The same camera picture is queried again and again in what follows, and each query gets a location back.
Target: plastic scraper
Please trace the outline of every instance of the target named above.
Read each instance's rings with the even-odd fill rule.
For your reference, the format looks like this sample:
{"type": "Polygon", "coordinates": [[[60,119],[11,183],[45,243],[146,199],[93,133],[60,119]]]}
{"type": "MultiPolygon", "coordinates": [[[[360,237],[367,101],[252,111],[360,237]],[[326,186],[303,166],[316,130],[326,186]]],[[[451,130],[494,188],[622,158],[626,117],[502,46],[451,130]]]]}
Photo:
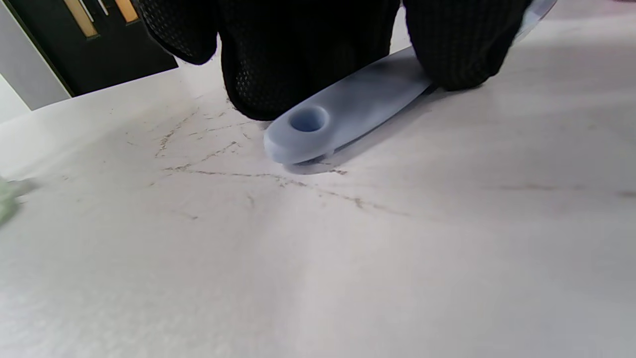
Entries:
{"type": "MultiPolygon", "coordinates": [[[[516,40],[522,39],[557,0],[535,0],[516,40]]],[[[304,100],[265,133],[265,152],[281,164],[329,156],[382,125],[432,85],[413,47],[384,57],[304,100]]]]}

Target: crack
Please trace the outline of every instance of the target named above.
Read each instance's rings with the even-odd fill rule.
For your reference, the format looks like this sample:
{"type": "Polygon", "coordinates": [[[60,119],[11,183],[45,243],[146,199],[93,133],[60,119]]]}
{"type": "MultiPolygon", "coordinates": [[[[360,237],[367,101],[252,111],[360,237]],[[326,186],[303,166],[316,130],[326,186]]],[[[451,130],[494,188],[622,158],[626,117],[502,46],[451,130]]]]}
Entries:
{"type": "Polygon", "coordinates": [[[336,173],[336,174],[340,174],[340,175],[346,175],[346,174],[348,173],[348,171],[346,171],[346,170],[332,169],[332,170],[328,171],[328,173],[336,173]]]}
{"type": "Polygon", "coordinates": [[[201,164],[201,163],[205,162],[206,160],[210,159],[211,157],[216,157],[219,154],[225,153],[226,150],[228,150],[229,148],[231,148],[234,145],[238,145],[238,143],[235,142],[235,141],[232,141],[230,144],[228,144],[224,148],[221,148],[221,149],[217,150],[216,152],[213,152],[213,153],[210,153],[210,154],[206,155],[205,158],[201,159],[198,162],[187,163],[187,164],[183,164],[182,166],[169,167],[169,168],[165,168],[164,170],[167,170],[167,171],[186,171],[190,167],[195,166],[197,164],[201,164]]]}
{"type": "Polygon", "coordinates": [[[351,203],[355,204],[355,206],[357,208],[362,209],[362,210],[365,209],[365,208],[373,208],[373,209],[376,209],[378,211],[383,211],[383,212],[390,213],[390,214],[393,214],[393,215],[399,215],[399,216],[403,216],[403,217],[410,217],[411,216],[409,213],[393,210],[393,209],[388,208],[388,207],[386,207],[384,205],[377,204],[377,203],[374,203],[372,201],[367,201],[367,200],[364,200],[364,199],[362,199],[360,197],[352,197],[352,196],[339,194],[337,192],[324,190],[324,189],[318,188],[318,187],[316,187],[314,185],[308,185],[306,183],[299,182],[298,180],[293,180],[293,179],[290,179],[290,178],[286,178],[286,177],[284,177],[282,175],[276,175],[276,174],[270,174],[270,173],[258,173],[258,174],[225,173],[225,172],[222,172],[222,171],[188,170],[188,168],[179,169],[179,167],[166,168],[164,170],[180,171],[180,172],[189,173],[189,174],[201,174],[201,175],[212,175],[212,176],[234,176],[234,177],[241,177],[241,178],[272,178],[282,188],[287,187],[288,185],[294,185],[294,186],[297,186],[297,187],[303,187],[303,188],[312,189],[312,190],[314,190],[314,191],[316,191],[316,192],[318,192],[320,194],[325,194],[325,195],[329,195],[329,196],[333,196],[333,197],[338,197],[340,199],[343,199],[343,200],[346,200],[346,201],[350,201],[351,203]]]}
{"type": "Polygon", "coordinates": [[[157,153],[155,153],[155,158],[159,158],[159,155],[166,150],[167,146],[168,146],[168,142],[170,141],[170,137],[172,137],[178,130],[181,129],[181,127],[190,120],[190,118],[194,117],[200,110],[200,107],[197,107],[197,110],[195,110],[191,115],[187,116],[186,118],[182,119],[179,123],[177,123],[177,125],[174,126],[174,128],[172,128],[172,130],[170,132],[168,132],[168,134],[166,134],[165,136],[163,136],[163,138],[161,139],[161,142],[159,144],[159,150],[157,151],[157,153]]]}
{"type": "Polygon", "coordinates": [[[230,124],[230,125],[226,125],[224,127],[218,127],[218,128],[210,128],[210,129],[206,130],[206,132],[214,132],[214,131],[218,131],[219,129],[232,128],[232,127],[237,127],[239,125],[246,125],[246,124],[250,124],[250,123],[253,123],[253,121],[230,124]]]}

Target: white wall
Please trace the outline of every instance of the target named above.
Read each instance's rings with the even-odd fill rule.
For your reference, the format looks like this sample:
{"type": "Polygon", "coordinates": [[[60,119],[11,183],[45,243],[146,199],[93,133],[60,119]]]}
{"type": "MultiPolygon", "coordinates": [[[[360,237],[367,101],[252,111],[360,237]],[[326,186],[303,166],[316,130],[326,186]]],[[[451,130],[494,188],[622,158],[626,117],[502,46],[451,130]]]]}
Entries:
{"type": "Polygon", "coordinates": [[[0,123],[30,111],[29,107],[0,75],[0,123]]]}
{"type": "Polygon", "coordinates": [[[0,75],[30,109],[70,98],[2,0],[0,49],[0,75]]]}

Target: gloved hand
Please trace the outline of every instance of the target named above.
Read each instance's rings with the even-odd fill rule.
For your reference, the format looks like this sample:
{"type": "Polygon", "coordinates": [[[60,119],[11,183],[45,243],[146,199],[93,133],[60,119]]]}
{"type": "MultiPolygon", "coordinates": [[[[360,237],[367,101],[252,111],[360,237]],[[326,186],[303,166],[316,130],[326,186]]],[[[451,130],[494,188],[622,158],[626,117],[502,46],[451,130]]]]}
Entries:
{"type": "MultiPolygon", "coordinates": [[[[403,0],[417,57],[446,90],[495,75],[531,0],[403,0]]],[[[150,35],[193,64],[221,37],[228,96],[273,120],[389,54],[399,0],[137,0],[150,35]]]]}

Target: hole in handle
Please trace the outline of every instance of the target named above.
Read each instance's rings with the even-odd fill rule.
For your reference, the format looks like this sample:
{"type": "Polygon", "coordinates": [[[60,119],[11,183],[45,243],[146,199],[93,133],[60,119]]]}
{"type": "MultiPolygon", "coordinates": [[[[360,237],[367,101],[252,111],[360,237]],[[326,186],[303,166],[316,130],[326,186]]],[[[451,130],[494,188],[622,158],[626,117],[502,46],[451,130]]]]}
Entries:
{"type": "Polygon", "coordinates": [[[301,132],[316,132],[327,124],[327,111],[320,107],[298,110],[289,116],[289,125],[301,132]]]}

